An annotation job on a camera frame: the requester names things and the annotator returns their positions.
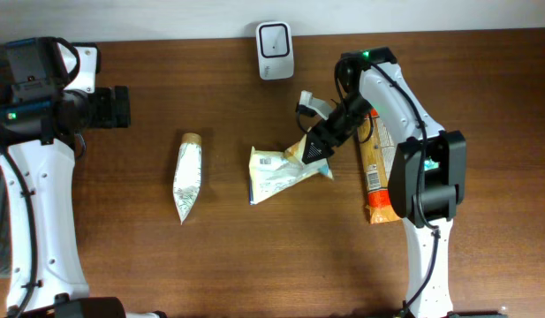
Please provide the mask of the orange spaghetti packet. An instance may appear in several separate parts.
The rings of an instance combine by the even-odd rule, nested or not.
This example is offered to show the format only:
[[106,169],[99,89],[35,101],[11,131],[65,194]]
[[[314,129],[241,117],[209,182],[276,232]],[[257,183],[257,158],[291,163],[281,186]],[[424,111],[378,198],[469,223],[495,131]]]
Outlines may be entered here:
[[367,220],[371,224],[399,221],[388,189],[396,145],[375,110],[370,111],[357,134],[366,183]]

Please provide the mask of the small teal tissue pack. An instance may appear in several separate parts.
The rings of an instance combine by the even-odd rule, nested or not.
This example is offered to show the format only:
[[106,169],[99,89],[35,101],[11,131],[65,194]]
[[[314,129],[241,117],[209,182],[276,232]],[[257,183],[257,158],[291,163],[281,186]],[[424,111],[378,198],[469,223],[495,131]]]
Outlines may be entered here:
[[424,171],[436,170],[440,167],[440,163],[432,159],[426,159],[424,161]]

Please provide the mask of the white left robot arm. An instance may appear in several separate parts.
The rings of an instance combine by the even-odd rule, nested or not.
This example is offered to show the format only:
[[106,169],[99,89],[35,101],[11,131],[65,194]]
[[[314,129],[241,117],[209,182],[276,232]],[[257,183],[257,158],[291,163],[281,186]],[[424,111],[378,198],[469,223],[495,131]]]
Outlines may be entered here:
[[9,206],[10,317],[123,317],[115,297],[93,297],[81,267],[72,177],[87,128],[126,128],[129,90],[98,87],[92,42],[36,37],[4,45],[12,83],[0,98],[0,171]]

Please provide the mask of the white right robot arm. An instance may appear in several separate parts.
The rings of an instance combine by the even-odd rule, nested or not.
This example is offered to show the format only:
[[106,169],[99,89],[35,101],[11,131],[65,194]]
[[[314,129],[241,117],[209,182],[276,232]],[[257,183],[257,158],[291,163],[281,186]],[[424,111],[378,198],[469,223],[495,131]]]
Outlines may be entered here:
[[387,47],[346,52],[334,67],[339,102],[305,134],[298,159],[333,155],[376,112],[396,145],[388,191],[405,228],[408,288],[401,317],[450,317],[449,237],[464,199],[466,139],[421,106]]

